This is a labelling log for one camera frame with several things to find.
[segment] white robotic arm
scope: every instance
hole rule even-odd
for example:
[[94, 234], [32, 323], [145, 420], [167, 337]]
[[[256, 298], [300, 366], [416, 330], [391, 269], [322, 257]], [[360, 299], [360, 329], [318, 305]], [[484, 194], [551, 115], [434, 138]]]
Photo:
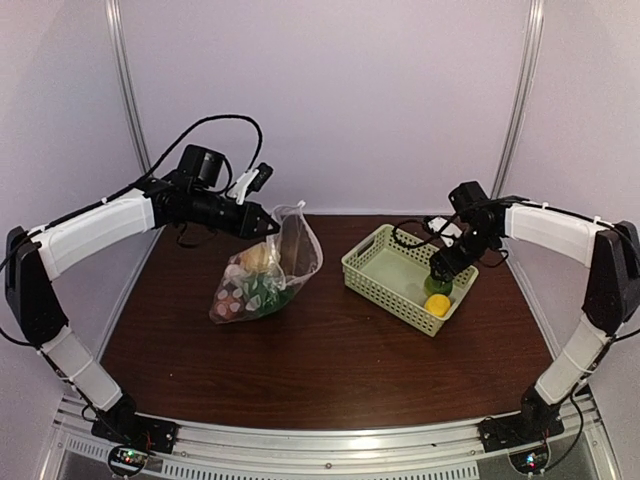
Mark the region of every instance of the white robotic arm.
[[540, 440], [553, 434], [562, 402], [593, 373], [616, 341], [620, 327], [640, 306], [638, 233], [629, 222], [606, 223], [519, 197], [490, 200], [477, 182], [461, 184], [449, 198], [456, 210], [454, 218], [468, 226], [430, 258], [435, 280], [451, 281], [486, 250], [498, 251], [502, 238], [540, 245], [590, 270], [576, 331], [524, 393], [522, 411], [502, 417], [501, 422], [482, 422], [479, 427], [489, 451], [522, 444], [523, 439]]
[[279, 225], [260, 205], [246, 202], [271, 175], [261, 164], [252, 182], [237, 186], [235, 200], [211, 190], [226, 158], [202, 147], [186, 147], [178, 168], [162, 179], [143, 177], [115, 198], [104, 199], [51, 224], [7, 237], [5, 295], [27, 345], [94, 409], [94, 435], [141, 449], [171, 451], [175, 424], [135, 414], [135, 402], [93, 358], [69, 326], [51, 282], [83, 259], [124, 238], [167, 224], [197, 223], [238, 238], [276, 233]]

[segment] mesh basket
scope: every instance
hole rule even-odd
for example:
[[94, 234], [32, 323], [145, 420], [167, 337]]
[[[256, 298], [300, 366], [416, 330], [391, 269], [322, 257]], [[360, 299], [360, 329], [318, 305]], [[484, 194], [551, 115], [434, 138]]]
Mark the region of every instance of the mesh basket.
[[[433, 245], [408, 250], [391, 237], [392, 225], [383, 225], [342, 257], [344, 283], [363, 297], [384, 308], [409, 325], [433, 337], [451, 318], [473, 282], [478, 269], [471, 266], [453, 282], [449, 295], [451, 308], [444, 317], [424, 309], [427, 295], [424, 280], [429, 275], [429, 257], [438, 251]], [[402, 230], [398, 237], [405, 243], [421, 240]]]

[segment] plastic bag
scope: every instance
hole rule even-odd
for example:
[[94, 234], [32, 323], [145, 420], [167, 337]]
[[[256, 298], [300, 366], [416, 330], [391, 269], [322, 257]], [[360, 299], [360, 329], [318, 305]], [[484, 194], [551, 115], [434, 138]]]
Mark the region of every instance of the plastic bag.
[[280, 232], [229, 259], [209, 317], [215, 323], [255, 320], [287, 305], [322, 267], [320, 242], [302, 214], [304, 202], [276, 207]]

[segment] wire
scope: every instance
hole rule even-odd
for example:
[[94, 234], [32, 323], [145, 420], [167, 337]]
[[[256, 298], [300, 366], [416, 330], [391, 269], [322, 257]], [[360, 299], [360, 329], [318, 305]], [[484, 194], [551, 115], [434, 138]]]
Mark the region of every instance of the wire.
[[580, 440], [580, 437], [582, 436], [582, 431], [584, 430], [584, 415], [582, 414], [582, 410], [580, 410], [580, 407], [576, 403], [576, 400], [575, 400], [575, 398], [573, 396], [573, 392], [576, 389], [577, 389], [577, 385], [576, 385], [576, 387], [574, 387], [573, 391], [571, 392], [571, 395], [569, 396], [569, 401], [574, 406], [574, 408], [576, 409], [576, 412], [578, 412], [578, 416], [580, 417], [580, 427], [578, 428], [578, 433], [576, 435], [576, 438], [573, 439], [573, 443], [571, 444], [571, 446], [562, 454], [562, 456], [560, 458], [558, 458], [558, 460], [556, 460], [554, 463], [552, 463], [551, 465], [546, 467], [544, 469], [544, 473], [550, 472], [551, 470], [556, 468], [558, 465], [560, 465], [560, 463], [562, 463], [562, 461], [565, 458], [567, 458], [569, 456], [569, 454], [573, 451], [573, 449], [578, 444], [578, 441]]
[[[202, 125], [203, 123], [207, 123], [207, 122], [212, 122], [215, 120], [243, 120], [245, 122], [250, 123], [251, 125], [253, 125], [253, 127], [256, 130], [256, 133], [258, 134], [258, 143], [256, 145], [256, 149], [255, 152], [253, 154], [253, 157], [251, 158], [251, 161], [249, 162], [249, 166], [247, 167], [247, 170], [251, 170], [253, 168], [253, 165], [256, 162], [256, 159], [258, 158], [258, 155], [260, 155], [260, 150], [262, 149], [262, 139], [263, 139], [263, 135], [262, 135], [262, 129], [260, 128], [260, 125], [258, 124], [258, 122], [256, 122], [253, 118], [247, 116], [247, 115], [238, 115], [235, 113], [227, 113], [227, 114], [222, 114], [222, 115], [212, 115], [210, 117], [204, 117], [201, 118], [200, 120], [196, 121], [195, 123], [193, 123], [189, 128], [187, 128], [184, 132], [182, 132], [178, 138], [171, 144], [169, 145], [169, 147], [164, 151], [164, 153], [162, 155], [160, 155], [160, 157], [158, 158], [158, 160], [151, 166], [151, 168], [149, 168], [149, 170], [147, 170], [144, 174], [142, 174], [136, 181], [134, 181], [133, 183], [130, 183], [129, 185], [127, 185], [124, 188], [121, 188], [120, 190], [118, 190], [117, 192], [109, 195], [108, 197], [106, 197], [104, 199], [104, 201], [100, 200], [98, 202], [94, 202], [90, 205], [87, 205], [85, 207], [82, 207], [76, 211], [67, 213], [66, 215], [57, 218], [56, 220], [53, 220], [52, 222], [48, 223], [45, 226], [45, 230], [49, 229], [49, 228], [53, 228], [57, 225], [60, 225], [61, 223], [64, 223], [68, 220], [71, 220], [72, 218], [77, 217], [78, 215], [82, 215], [83, 213], [87, 213], [91, 210], [93, 210], [94, 208], [98, 208], [99, 206], [103, 205], [104, 203], [108, 203], [111, 202], [113, 200], [115, 200], [118, 197], [121, 197], [122, 195], [124, 195], [125, 193], [130, 192], [131, 190], [133, 190], [136, 185], [138, 185], [141, 182], [144, 182], [145, 180], [147, 180], [149, 177], [151, 177], [151, 175], [153, 175], [153, 173], [158, 169], [158, 167], [160, 167], [160, 165], [162, 164], [162, 162], [164, 162], [166, 160], [166, 158], [169, 156], [169, 154], [180, 144], [180, 142], [182, 142], [182, 140], [184, 140], [187, 135], [189, 135], [193, 130], [195, 130], [197, 127], [199, 127], [200, 125]], [[229, 173], [231, 173], [231, 164], [229, 164], [227, 166]], [[226, 189], [228, 189], [231, 186], [231, 178], [227, 181], [227, 187]]]
[[231, 182], [233, 181], [233, 168], [231, 168], [229, 159], [223, 155], [222, 161], [224, 162], [224, 166], [227, 169], [227, 185], [222, 190], [214, 190], [212, 193], [215, 193], [216, 195], [227, 193], [229, 189], [231, 189]]
[[208, 237], [200, 240], [199, 242], [194, 242], [194, 243], [185, 242], [184, 241], [184, 236], [185, 236], [185, 233], [187, 231], [187, 228], [188, 228], [188, 224], [183, 223], [182, 226], [180, 227], [179, 231], [178, 231], [178, 236], [176, 237], [176, 244], [181, 248], [186, 248], [186, 249], [199, 248], [202, 245], [204, 245], [205, 243], [207, 243], [208, 241], [213, 240], [214, 238], [216, 238], [218, 236], [218, 231], [217, 230], [210, 230], [211, 235], [209, 235]]
[[485, 263], [482, 261], [481, 258], [478, 259], [478, 263], [480, 263], [480, 265], [486, 268], [498, 268], [500, 265], [506, 262], [507, 259], [509, 258], [509, 250], [505, 250], [501, 248], [500, 250], [498, 250], [498, 252], [502, 254], [502, 258], [498, 261], [498, 263], [494, 263], [494, 264]]
[[[184, 140], [187, 135], [189, 135], [193, 130], [195, 130], [197, 127], [199, 127], [200, 125], [202, 125], [203, 123], [207, 123], [207, 122], [212, 122], [215, 120], [243, 120], [245, 122], [250, 123], [256, 130], [256, 133], [258, 135], [258, 142], [256, 145], [256, 149], [253, 153], [253, 157], [251, 158], [251, 161], [249, 162], [249, 166], [247, 167], [247, 170], [251, 170], [256, 162], [256, 159], [258, 158], [258, 155], [260, 155], [260, 150], [262, 149], [262, 141], [263, 141], [263, 134], [262, 134], [262, 129], [260, 128], [260, 125], [258, 124], [258, 122], [256, 122], [253, 118], [247, 116], [247, 115], [239, 115], [239, 114], [235, 114], [235, 113], [228, 113], [228, 114], [222, 114], [222, 115], [212, 115], [209, 117], [204, 117], [201, 118], [200, 120], [196, 121], [195, 123], [193, 123], [189, 128], [187, 128], [184, 132], [182, 132], [178, 138], [171, 144], [169, 145], [169, 147], [164, 151], [164, 153], [162, 155], [160, 155], [160, 157], [158, 158], [158, 160], [151, 166], [151, 168], [149, 168], [149, 170], [147, 170], [143, 175], [141, 175], [136, 181], [134, 181], [133, 183], [130, 183], [129, 185], [127, 185], [124, 188], [121, 188], [120, 190], [118, 190], [117, 192], [109, 195], [108, 197], [106, 197], [104, 200], [100, 200], [94, 203], [91, 203], [89, 205], [86, 205], [82, 208], [79, 208], [78, 210], [75, 210], [73, 212], [67, 213], [65, 215], [63, 215], [62, 217], [59, 217], [51, 222], [49, 222], [45, 227], [43, 227], [41, 230], [37, 230], [29, 235], [27, 235], [26, 238], [24, 238], [23, 240], [20, 241], [20, 243], [18, 245], [16, 245], [5, 257], [5, 259], [2, 261], [2, 263], [0, 263], [0, 272], [2, 272], [2, 270], [5, 268], [5, 266], [7, 265], [7, 263], [9, 263], [11, 261], [11, 259], [18, 253], [18, 250], [20, 249], [20, 247], [22, 247], [25, 243], [27, 243], [33, 236], [48, 230], [50, 228], [56, 227], [68, 220], [71, 220], [72, 218], [75, 218], [79, 215], [82, 215], [84, 213], [90, 212], [91, 210], [100, 207], [101, 205], [104, 205], [105, 203], [111, 202], [113, 200], [115, 200], [118, 197], [121, 197], [122, 195], [130, 192], [131, 190], [133, 190], [136, 185], [138, 185], [140, 182], [143, 182], [145, 180], [147, 180], [149, 177], [151, 177], [151, 175], [153, 175], [153, 173], [158, 169], [158, 167], [160, 167], [160, 165], [162, 164], [162, 162], [164, 162], [166, 160], [166, 158], [169, 156], [169, 154], [180, 144], [180, 142], [182, 142], [182, 140]], [[231, 182], [233, 181], [233, 169], [231, 168], [231, 163], [229, 162], [229, 160], [224, 157], [224, 163], [225, 163], [225, 167], [227, 169], [227, 173], [229, 174], [229, 178], [227, 179], [227, 185], [225, 186], [225, 188], [219, 192], [213, 192], [216, 194], [220, 194], [220, 193], [226, 193], [230, 187], [231, 187]], [[8, 340], [9, 342], [13, 343], [14, 345], [18, 345], [20, 347], [32, 347], [32, 348], [36, 348], [35, 345], [31, 344], [28, 341], [21, 341], [21, 340], [17, 340], [13, 337], [11, 337], [9, 334], [7, 334], [1, 327], [0, 327], [0, 335], [2, 337], [4, 337], [6, 340]]]
[[113, 428], [109, 422], [107, 422], [107, 420], [104, 418], [104, 416], [102, 415], [102, 413], [100, 412], [100, 410], [98, 410], [98, 408], [93, 404], [93, 402], [91, 401], [91, 399], [79, 388], [77, 388], [77, 386], [69, 381], [68, 382], [70, 385], [73, 385], [75, 388], [75, 390], [78, 392], [78, 395], [80, 395], [82, 397], [82, 399], [87, 402], [87, 404], [84, 406], [84, 408], [82, 409], [82, 412], [80, 412], [80, 415], [82, 416], [82, 419], [87, 421], [87, 422], [91, 422], [91, 420], [89, 420], [88, 418], [85, 417], [85, 413], [87, 412], [87, 409], [90, 408], [91, 411], [94, 413], [94, 415], [96, 416], [96, 419], [102, 423], [107, 430], [109, 430], [113, 435], [116, 436], [116, 438], [121, 441], [121, 442], [131, 442], [131, 439], [129, 437], [127, 437], [126, 435], [122, 435], [120, 432], [118, 432], [115, 428]]
[[[470, 207], [464, 208], [459, 212], [455, 212], [436, 232], [430, 232], [425, 227], [427, 223], [427, 219], [433, 218], [432, 216], [425, 217], [423, 222], [418, 222], [417, 220], [404, 220], [393, 227], [393, 230], [391, 230], [391, 238], [393, 238], [393, 241], [398, 245], [400, 245], [402, 248], [406, 248], [407, 250], [415, 250], [418, 248], [422, 248], [425, 245], [429, 245], [430, 243], [433, 243], [438, 239], [445, 238], [446, 235], [443, 235], [443, 233], [447, 229], [447, 227], [449, 227], [449, 225], [451, 225], [453, 222], [455, 222], [460, 216], [464, 215], [465, 213], [471, 212], [473, 210], [477, 210], [479, 208], [489, 207], [491, 205], [522, 203], [524, 200], [525, 199], [520, 197], [508, 196], [508, 197], [494, 198], [494, 199], [488, 199], [488, 200], [477, 202]], [[398, 229], [401, 226], [406, 225], [408, 223], [420, 223], [422, 225], [423, 230], [426, 231], [427, 233], [432, 233], [432, 235], [427, 240], [423, 240], [421, 242], [413, 243], [413, 244], [400, 240], [398, 238]]]
[[624, 243], [626, 243], [627, 247], [629, 247], [631, 249], [631, 251], [633, 252], [633, 256], [635, 257], [635, 260], [636, 260], [636, 266], [638, 268], [640, 268], [640, 252], [638, 252], [638, 249], [636, 249], [636, 246], [633, 244], [633, 241], [626, 235], [626, 233], [624, 233], [622, 230], [617, 228], [615, 225], [607, 225], [604, 222], [598, 222], [598, 225], [601, 225], [603, 227], [607, 227], [607, 228], [613, 230], [615, 233], [618, 234], [620, 239]]
[[639, 329], [637, 329], [637, 330], [634, 330], [634, 331], [633, 331], [633, 332], [631, 332], [631, 333], [627, 333], [626, 335], [622, 335], [621, 337], [616, 337], [616, 338], [613, 340], [613, 343], [618, 343], [618, 342], [620, 342], [620, 341], [622, 341], [622, 340], [626, 340], [627, 338], [635, 337], [635, 336], [636, 336], [636, 335], [638, 335], [639, 333], [640, 333], [640, 328], [639, 328]]
[[82, 417], [82, 419], [85, 422], [89, 422], [89, 423], [93, 423], [95, 420], [91, 420], [90, 418], [87, 418], [85, 416], [85, 413], [87, 413], [87, 410], [89, 410], [89, 404], [85, 405], [84, 408], [82, 409], [82, 412], [80, 412], [80, 416]]

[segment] green object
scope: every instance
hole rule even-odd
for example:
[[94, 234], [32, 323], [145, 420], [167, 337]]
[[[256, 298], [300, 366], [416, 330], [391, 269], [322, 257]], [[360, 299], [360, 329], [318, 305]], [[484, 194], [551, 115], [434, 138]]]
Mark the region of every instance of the green object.
[[430, 297], [434, 293], [448, 297], [452, 291], [453, 282], [441, 282], [440, 280], [435, 280], [431, 275], [427, 275], [427, 278], [424, 279], [424, 293], [427, 297]]
[[[451, 308], [442, 318], [424, 309], [427, 301], [425, 278], [429, 258], [438, 251], [433, 245], [408, 250], [393, 241], [392, 225], [383, 225], [342, 257], [344, 283], [363, 297], [384, 308], [409, 325], [433, 337], [455, 313], [478, 278], [471, 266], [453, 281]], [[398, 238], [418, 243], [419, 238], [398, 230]]]
[[277, 312], [295, 296], [291, 287], [280, 290], [268, 273], [259, 273], [249, 277], [243, 285], [246, 309], [257, 317]]

